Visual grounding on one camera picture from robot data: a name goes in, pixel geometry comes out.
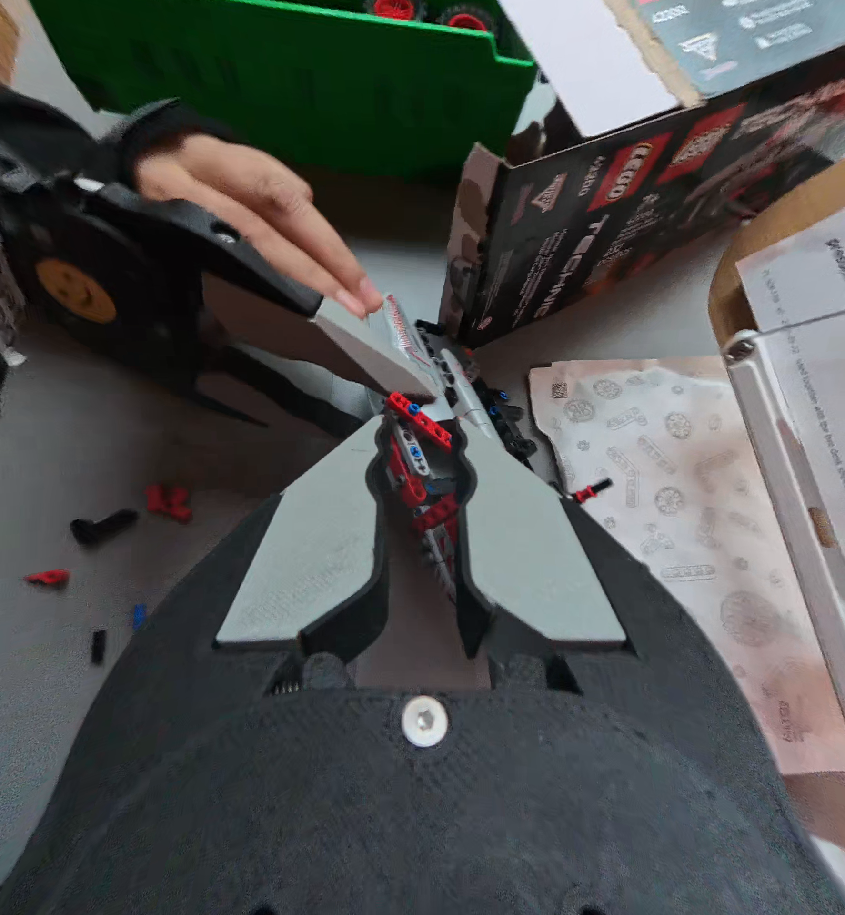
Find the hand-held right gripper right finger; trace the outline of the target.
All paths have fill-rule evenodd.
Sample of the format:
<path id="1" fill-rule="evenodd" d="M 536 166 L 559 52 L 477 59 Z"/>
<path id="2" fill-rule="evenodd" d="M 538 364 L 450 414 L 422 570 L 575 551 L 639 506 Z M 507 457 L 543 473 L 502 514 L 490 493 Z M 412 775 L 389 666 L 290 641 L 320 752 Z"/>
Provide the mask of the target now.
<path id="1" fill-rule="evenodd" d="M 625 646 L 567 513 L 571 503 L 472 424 L 456 429 L 463 492 L 455 611 L 466 655 L 549 659 Z"/>

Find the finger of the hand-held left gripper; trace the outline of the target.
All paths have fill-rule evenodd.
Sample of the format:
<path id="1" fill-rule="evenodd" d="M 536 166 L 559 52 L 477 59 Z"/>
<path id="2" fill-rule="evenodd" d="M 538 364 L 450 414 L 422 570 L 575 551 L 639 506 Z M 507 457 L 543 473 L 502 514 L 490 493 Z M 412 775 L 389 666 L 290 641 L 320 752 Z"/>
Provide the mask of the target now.
<path id="1" fill-rule="evenodd" d="M 382 409 L 382 397 L 313 363 L 246 345 L 212 351 L 196 381 L 202 406 L 268 427 L 271 406 L 333 438 L 347 438 Z"/>
<path id="2" fill-rule="evenodd" d="M 443 391 L 424 357 L 402 348 L 382 312 L 359 318 L 335 299 L 299 284 L 254 292 L 217 275 L 203 276 L 208 310 L 238 343 L 275 357 L 312 363 L 380 394 L 434 401 Z"/>

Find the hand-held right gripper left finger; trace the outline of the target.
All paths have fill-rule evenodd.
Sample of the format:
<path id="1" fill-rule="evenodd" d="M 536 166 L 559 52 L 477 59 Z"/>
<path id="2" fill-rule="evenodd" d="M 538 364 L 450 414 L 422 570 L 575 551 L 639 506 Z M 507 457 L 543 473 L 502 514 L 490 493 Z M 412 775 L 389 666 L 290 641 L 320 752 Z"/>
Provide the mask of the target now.
<path id="1" fill-rule="evenodd" d="M 375 417 L 281 494 L 215 644 L 228 651 L 329 653 L 353 661 L 389 615 Z"/>

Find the grey red brick vehicle model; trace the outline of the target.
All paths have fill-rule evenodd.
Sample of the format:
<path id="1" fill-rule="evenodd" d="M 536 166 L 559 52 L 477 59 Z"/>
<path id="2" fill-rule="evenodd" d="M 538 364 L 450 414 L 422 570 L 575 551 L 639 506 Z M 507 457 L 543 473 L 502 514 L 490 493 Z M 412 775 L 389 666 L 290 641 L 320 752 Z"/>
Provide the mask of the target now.
<path id="1" fill-rule="evenodd" d="M 399 345 L 424 357 L 443 385 L 442 394 L 434 401 L 405 396 L 450 433 L 450 454 L 414 435 L 404 421 L 388 411 L 384 402 L 390 394 L 381 396 L 382 409 L 375 417 L 385 418 L 388 429 L 387 463 L 380 475 L 382 489 L 403 506 L 414 544 L 421 548 L 424 561 L 455 606 L 457 513 L 463 492 L 455 456 L 457 424 L 472 424 L 531 471 L 535 444 L 520 435 L 505 395 L 483 383 L 473 356 L 451 343 L 445 330 L 423 321 L 412 324 L 391 295 L 385 299 L 381 312 Z"/>

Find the short red holed brick beam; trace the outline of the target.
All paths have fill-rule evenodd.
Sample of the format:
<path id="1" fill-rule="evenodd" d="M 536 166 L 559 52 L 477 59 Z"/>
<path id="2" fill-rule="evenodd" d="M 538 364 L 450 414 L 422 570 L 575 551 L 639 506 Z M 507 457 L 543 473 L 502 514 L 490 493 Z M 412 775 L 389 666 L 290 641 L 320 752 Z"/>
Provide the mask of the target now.
<path id="1" fill-rule="evenodd" d="M 452 436 L 445 427 L 429 418 L 417 402 L 399 392 L 393 392 L 385 399 L 384 406 L 396 418 L 404 421 L 414 435 L 428 440 L 441 452 L 451 453 Z"/>

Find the black cardboard set box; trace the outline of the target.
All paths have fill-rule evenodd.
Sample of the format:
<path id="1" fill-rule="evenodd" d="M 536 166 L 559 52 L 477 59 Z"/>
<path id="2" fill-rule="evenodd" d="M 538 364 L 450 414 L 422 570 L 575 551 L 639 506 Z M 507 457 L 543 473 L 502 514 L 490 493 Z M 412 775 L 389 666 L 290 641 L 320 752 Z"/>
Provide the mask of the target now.
<path id="1" fill-rule="evenodd" d="M 502 2 L 545 84 L 455 199 L 470 348 L 752 219 L 845 156 L 845 1 Z"/>

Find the person's left hand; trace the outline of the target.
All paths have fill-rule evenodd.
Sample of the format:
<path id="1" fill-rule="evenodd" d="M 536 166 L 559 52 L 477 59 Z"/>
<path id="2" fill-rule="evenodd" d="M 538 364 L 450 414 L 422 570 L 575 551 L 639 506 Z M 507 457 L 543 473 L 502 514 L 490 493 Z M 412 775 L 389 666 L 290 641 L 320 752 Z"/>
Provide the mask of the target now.
<path id="1" fill-rule="evenodd" d="M 134 167 L 140 194 L 187 200 L 238 231 L 292 280 L 359 317 L 383 294 L 330 223 L 310 186 L 276 158 L 204 133 L 189 133 L 143 154 Z"/>

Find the printed white paper bag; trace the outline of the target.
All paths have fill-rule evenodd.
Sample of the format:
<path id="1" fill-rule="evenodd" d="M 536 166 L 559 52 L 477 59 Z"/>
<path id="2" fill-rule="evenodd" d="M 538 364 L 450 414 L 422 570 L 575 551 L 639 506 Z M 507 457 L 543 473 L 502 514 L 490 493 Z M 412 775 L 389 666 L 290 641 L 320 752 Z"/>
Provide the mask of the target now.
<path id="1" fill-rule="evenodd" d="M 845 772 L 845 721 L 719 357 L 532 369 L 567 491 L 645 564 L 732 671 L 781 773 Z"/>

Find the black angled brick beam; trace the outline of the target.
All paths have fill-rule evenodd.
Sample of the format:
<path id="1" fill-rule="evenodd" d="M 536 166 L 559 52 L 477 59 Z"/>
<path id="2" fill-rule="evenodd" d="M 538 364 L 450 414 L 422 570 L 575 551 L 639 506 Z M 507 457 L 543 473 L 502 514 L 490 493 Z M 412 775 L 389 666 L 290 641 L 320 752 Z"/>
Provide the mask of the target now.
<path id="1" fill-rule="evenodd" d="M 72 520 L 70 534 L 79 546 L 97 547 L 132 528 L 138 519 L 139 513 L 136 510 L 119 509 L 101 520 Z"/>

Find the green plastic bin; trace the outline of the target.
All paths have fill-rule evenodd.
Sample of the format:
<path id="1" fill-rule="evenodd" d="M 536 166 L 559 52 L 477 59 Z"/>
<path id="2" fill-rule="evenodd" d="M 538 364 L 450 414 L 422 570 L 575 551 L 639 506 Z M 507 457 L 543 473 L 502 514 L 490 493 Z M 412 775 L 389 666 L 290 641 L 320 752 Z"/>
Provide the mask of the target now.
<path id="1" fill-rule="evenodd" d="M 371 17 L 363 2 L 32 2 L 64 69 L 109 112 L 179 99 L 291 165 L 456 179 L 501 153 L 536 63 L 497 35 Z"/>

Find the white clip bar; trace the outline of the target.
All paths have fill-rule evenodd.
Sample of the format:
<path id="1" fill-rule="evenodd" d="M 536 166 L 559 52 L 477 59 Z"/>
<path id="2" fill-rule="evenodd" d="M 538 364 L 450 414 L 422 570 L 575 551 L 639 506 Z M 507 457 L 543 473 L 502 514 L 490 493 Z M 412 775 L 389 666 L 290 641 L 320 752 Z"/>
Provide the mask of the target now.
<path id="1" fill-rule="evenodd" d="M 742 329 L 722 354 L 845 716 L 845 560 L 767 337 Z"/>

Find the white instruction sheet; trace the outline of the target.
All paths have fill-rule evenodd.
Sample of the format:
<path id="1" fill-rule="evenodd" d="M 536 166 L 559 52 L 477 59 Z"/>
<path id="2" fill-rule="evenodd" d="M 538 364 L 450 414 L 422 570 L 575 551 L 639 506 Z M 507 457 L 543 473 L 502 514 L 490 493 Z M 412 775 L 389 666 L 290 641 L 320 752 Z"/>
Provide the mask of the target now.
<path id="1" fill-rule="evenodd" d="M 737 267 L 805 519 L 845 561 L 845 209 Z"/>

